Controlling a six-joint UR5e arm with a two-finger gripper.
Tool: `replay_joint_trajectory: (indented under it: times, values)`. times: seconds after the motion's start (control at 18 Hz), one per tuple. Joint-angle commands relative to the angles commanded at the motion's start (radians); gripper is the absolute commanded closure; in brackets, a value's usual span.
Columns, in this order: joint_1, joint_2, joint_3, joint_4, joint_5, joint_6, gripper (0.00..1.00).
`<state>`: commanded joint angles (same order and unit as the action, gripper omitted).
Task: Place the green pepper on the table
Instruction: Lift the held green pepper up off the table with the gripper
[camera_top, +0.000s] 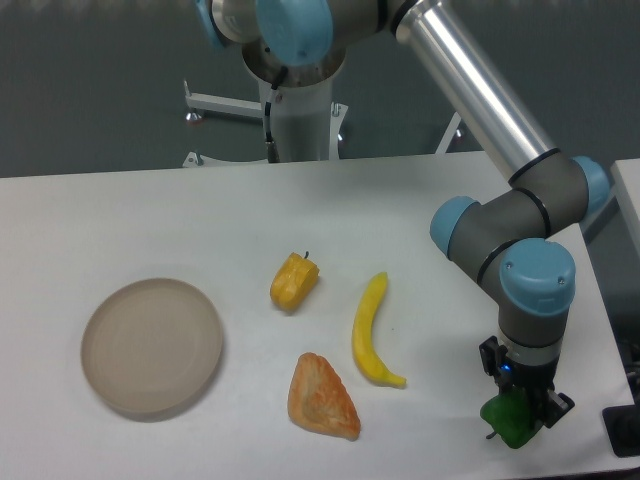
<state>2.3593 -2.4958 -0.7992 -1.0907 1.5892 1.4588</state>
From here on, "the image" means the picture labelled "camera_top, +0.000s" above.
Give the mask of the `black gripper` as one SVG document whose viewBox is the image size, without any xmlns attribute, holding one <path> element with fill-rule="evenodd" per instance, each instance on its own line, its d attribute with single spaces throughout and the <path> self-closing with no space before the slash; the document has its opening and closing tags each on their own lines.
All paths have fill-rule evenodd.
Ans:
<svg viewBox="0 0 640 480">
<path fill-rule="evenodd" d="M 527 347 L 500 335 L 479 345 L 484 372 L 492 377 L 499 394 L 513 387 L 534 397 L 534 425 L 552 428 L 574 408 L 574 401 L 556 392 L 554 379 L 560 358 L 560 341 L 541 348 Z"/>
</svg>

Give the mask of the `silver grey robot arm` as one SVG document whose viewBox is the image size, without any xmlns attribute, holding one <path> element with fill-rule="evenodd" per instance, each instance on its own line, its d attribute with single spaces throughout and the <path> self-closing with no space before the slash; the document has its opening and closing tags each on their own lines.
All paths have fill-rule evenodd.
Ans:
<svg viewBox="0 0 640 480">
<path fill-rule="evenodd" d="M 408 46 L 509 183 L 488 203 L 456 197 L 434 215 L 440 251 L 498 305 L 498 333 L 479 348 L 501 394 L 514 393 L 531 427 L 572 407 L 556 391 L 575 264 L 552 236 L 598 210 L 603 169 L 566 157 L 509 89 L 446 1 L 199 1 L 212 45 L 238 44 L 262 84 L 260 118 L 271 163 L 330 156 L 329 105 L 314 106 L 348 46 L 389 31 Z"/>
</svg>

